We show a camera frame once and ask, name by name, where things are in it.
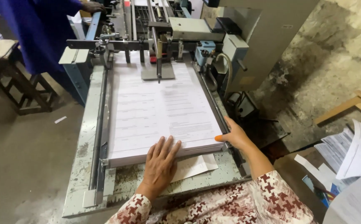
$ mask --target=person in blue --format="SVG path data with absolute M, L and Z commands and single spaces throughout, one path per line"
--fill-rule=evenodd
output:
M 67 15 L 105 12 L 98 2 L 79 0 L 0 0 L 0 14 L 18 38 L 27 71 L 47 72 L 84 106 L 64 67 L 58 64 L 67 39 L 76 39 Z

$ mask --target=printing machine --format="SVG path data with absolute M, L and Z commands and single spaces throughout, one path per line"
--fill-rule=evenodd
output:
M 176 79 L 171 61 L 185 62 L 194 68 L 222 131 L 229 132 L 223 119 L 228 114 L 248 135 L 263 130 L 264 138 L 262 133 L 252 134 L 262 147 L 287 132 L 276 121 L 258 119 L 247 91 L 257 89 L 268 76 L 318 1 L 203 0 L 216 8 L 218 16 L 206 19 L 191 18 L 192 4 L 187 0 L 102 1 L 107 14 L 94 13 L 86 39 L 68 40 L 60 61 L 85 102 L 63 217 L 119 208 L 143 176 L 144 164 L 110 168 L 107 160 L 108 105 L 116 57 L 132 63 L 138 54 L 140 63 L 150 65 L 141 79 L 158 83 Z M 252 125 L 252 120 L 261 123 Z M 173 183 L 162 196 L 251 178 L 248 164 L 231 145 L 225 144 L 215 157 L 219 169 L 193 181 Z

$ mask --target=sleeve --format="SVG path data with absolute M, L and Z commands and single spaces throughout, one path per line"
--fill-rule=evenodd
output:
M 105 224 L 143 224 L 148 219 L 151 203 L 147 197 L 136 194 L 129 199 Z
M 268 172 L 250 184 L 258 218 L 279 224 L 315 223 L 312 211 L 300 202 L 277 171 Z
M 61 12 L 69 16 L 75 16 L 82 9 L 80 0 L 33 0 L 38 8 L 44 8 L 52 12 Z

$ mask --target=hand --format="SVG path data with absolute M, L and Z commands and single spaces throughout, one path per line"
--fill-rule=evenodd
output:
M 215 140 L 217 141 L 228 141 L 234 147 L 239 150 L 245 150 L 246 148 L 254 145 L 253 142 L 248 138 L 245 134 L 244 130 L 234 122 L 231 118 L 225 116 L 224 117 L 228 127 L 230 129 L 230 133 L 225 135 L 215 136 Z
M 144 195 L 150 202 L 171 183 L 178 165 L 174 158 L 182 142 L 178 141 L 172 147 L 174 141 L 172 135 L 165 143 L 164 141 L 165 137 L 162 136 L 158 143 L 148 150 L 143 181 L 135 192 Z
M 106 9 L 104 5 L 98 2 L 82 2 L 82 10 L 88 13 L 94 13 L 94 12 L 106 13 Z

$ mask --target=flexible metal hose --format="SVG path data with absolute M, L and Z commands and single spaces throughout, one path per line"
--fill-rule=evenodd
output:
M 224 95 L 224 100 L 227 101 L 228 100 L 228 91 L 229 91 L 229 86 L 230 86 L 230 83 L 231 83 L 231 80 L 232 80 L 232 74 L 233 74 L 233 66 L 231 65 L 231 60 L 230 58 L 224 54 L 224 53 L 220 53 L 218 54 L 218 56 L 216 56 L 216 62 L 218 62 L 219 58 L 220 57 L 223 57 L 227 64 L 228 64 L 228 83 L 226 84 L 226 89 L 225 89 L 225 95 Z

